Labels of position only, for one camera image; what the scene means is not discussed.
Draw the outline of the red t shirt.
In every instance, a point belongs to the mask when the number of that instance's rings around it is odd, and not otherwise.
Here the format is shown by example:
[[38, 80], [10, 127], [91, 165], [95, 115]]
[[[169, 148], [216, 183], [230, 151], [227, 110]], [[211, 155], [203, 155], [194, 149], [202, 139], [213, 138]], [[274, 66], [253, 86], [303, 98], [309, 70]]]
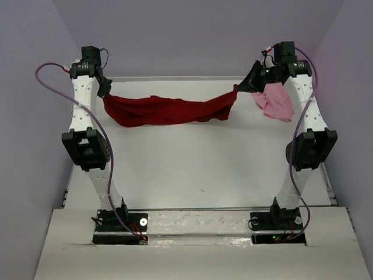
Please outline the red t shirt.
[[103, 98], [105, 112], [127, 128], [143, 125], [204, 123], [212, 119], [227, 120], [238, 94], [238, 86], [207, 101], [187, 101], [159, 96], [129, 99], [108, 95]]

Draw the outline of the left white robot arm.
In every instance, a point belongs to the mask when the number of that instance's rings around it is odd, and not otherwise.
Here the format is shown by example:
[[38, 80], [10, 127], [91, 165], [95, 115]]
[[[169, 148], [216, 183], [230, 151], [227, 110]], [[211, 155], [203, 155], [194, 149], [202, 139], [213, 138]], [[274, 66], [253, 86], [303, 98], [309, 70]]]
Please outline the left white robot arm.
[[97, 216], [92, 219], [96, 231], [125, 232], [129, 213], [112, 179], [112, 147], [94, 113], [97, 98], [108, 96], [112, 81], [103, 74], [99, 48], [85, 46], [81, 51], [81, 59], [73, 62], [69, 70], [75, 104], [62, 143], [73, 163], [87, 174], [100, 200]]

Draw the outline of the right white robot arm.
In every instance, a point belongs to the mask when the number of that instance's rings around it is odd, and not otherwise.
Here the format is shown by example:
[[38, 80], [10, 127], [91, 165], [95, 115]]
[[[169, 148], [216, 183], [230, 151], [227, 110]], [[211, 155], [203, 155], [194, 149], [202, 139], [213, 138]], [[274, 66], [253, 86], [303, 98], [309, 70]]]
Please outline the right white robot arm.
[[337, 139], [337, 131], [328, 128], [315, 98], [318, 77], [309, 58], [300, 60], [292, 41], [282, 41], [262, 51], [263, 59], [255, 61], [239, 92], [263, 93], [269, 84], [281, 83], [299, 115], [292, 140], [286, 146], [287, 175], [274, 197], [270, 210], [253, 212], [248, 222], [254, 232], [279, 232], [295, 229], [303, 232], [300, 205], [311, 174], [329, 156]]

